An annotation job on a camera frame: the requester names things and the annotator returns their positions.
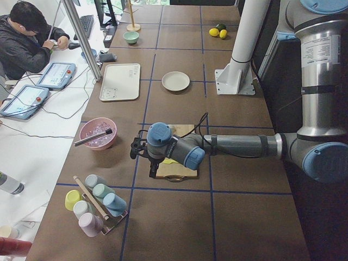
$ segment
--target man's hand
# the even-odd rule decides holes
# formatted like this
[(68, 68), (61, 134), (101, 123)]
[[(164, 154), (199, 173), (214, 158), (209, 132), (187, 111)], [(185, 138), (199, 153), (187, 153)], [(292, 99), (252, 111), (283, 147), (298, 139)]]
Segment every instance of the man's hand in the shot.
[(52, 50), (52, 48), (54, 46), (54, 42), (51, 40), (46, 40), (42, 46)]
[(58, 41), (57, 41), (58, 48), (61, 50), (67, 49), (68, 42), (69, 42), (69, 39), (66, 36), (61, 36), (60, 38), (58, 38)]

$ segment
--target green bowl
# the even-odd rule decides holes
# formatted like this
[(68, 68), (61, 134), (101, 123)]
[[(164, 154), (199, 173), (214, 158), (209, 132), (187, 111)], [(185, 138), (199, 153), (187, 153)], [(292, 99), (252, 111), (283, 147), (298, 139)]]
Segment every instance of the green bowl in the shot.
[(136, 31), (129, 31), (123, 34), (123, 38), (127, 43), (135, 44), (139, 39), (139, 33)]

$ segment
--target bowl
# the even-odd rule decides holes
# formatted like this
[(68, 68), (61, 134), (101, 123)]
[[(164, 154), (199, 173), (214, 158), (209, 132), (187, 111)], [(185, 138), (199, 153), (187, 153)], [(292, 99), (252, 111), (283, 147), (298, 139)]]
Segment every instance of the bowl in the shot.
[(139, 39), (139, 33), (136, 31), (129, 31), (123, 34), (123, 38), (129, 44), (135, 44)]
[(91, 140), (84, 145), (94, 151), (105, 150), (114, 144), (116, 139), (117, 127), (114, 121), (109, 118), (95, 118), (87, 122), (80, 130), (80, 139), (87, 138), (89, 136), (102, 133), (108, 128), (113, 131), (111, 134), (104, 135), (97, 139)]
[[(92, 50), (92, 54), (93, 54), (94, 58), (96, 58), (96, 57), (97, 57), (97, 51), (94, 50), (94, 49), (91, 49), (91, 50)], [(82, 56), (82, 58), (83, 58), (84, 60), (86, 60), (86, 57), (85, 57), (85, 53), (84, 53), (84, 52), (81, 53), (81, 56)]]

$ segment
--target black jacket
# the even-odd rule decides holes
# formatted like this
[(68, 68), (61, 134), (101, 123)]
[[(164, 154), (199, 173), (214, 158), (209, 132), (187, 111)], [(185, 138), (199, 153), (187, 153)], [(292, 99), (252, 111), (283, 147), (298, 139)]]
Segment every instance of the black jacket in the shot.
[[(38, 73), (49, 63), (51, 51), (42, 47), (47, 40), (51, 26), (45, 33), (29, 37), (18, 33), (8, 23), (9, 15), (0, 16), (0, 62), (9, 79), (20, 79), (26, 71)], [(60, 28), (53, 27), (51, 39), (58, 40), (61, 36), (69, 36)]]

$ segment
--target keyboard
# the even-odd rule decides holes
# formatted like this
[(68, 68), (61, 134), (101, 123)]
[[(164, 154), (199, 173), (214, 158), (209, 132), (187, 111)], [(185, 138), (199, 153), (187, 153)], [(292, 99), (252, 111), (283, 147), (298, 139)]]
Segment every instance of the keyboard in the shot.
[(85, 31), (85, 34), (87, 38), (91, 35), (92, 27), (93, 27), (93, 15), (84, 15), (80, 17), (80, 21), (82, 24), (83, 31)]

